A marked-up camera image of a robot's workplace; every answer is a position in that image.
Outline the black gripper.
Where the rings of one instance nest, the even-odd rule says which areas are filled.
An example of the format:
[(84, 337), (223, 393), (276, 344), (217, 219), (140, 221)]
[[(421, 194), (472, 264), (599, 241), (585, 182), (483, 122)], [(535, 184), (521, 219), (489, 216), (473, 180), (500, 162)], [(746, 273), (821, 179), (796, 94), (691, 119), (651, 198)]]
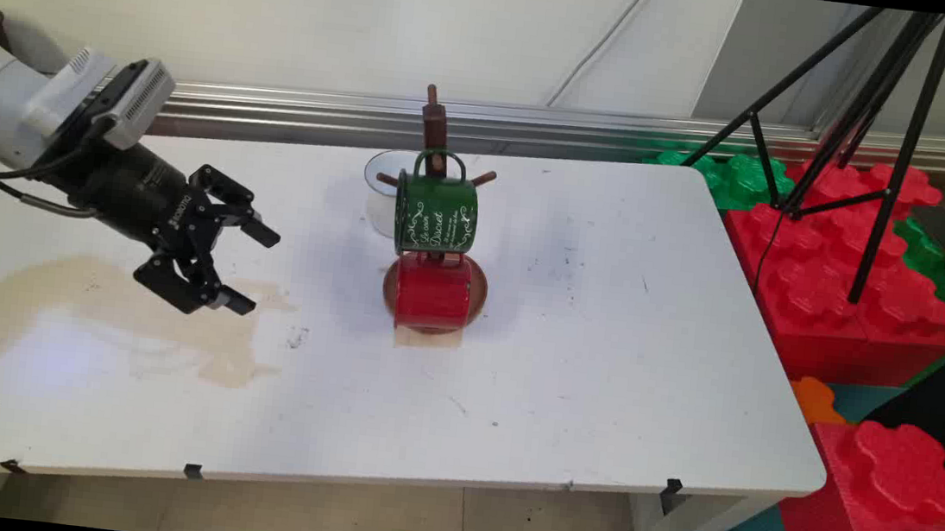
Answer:
[(266, 249), (281, 235), (254, 209), (254, 194), (217, 167), (202, 165), (187, 177), (143, 145), (119, 150), (95, 141), (58, 168), (55, 185), (71, 205), (93, 210), (99, 222), (147, 247), (151, 257), (134, 279), (178, 311), (247, 315), (257, 308), (219, 276), (211, 256), (215, 224), (238, 227)]

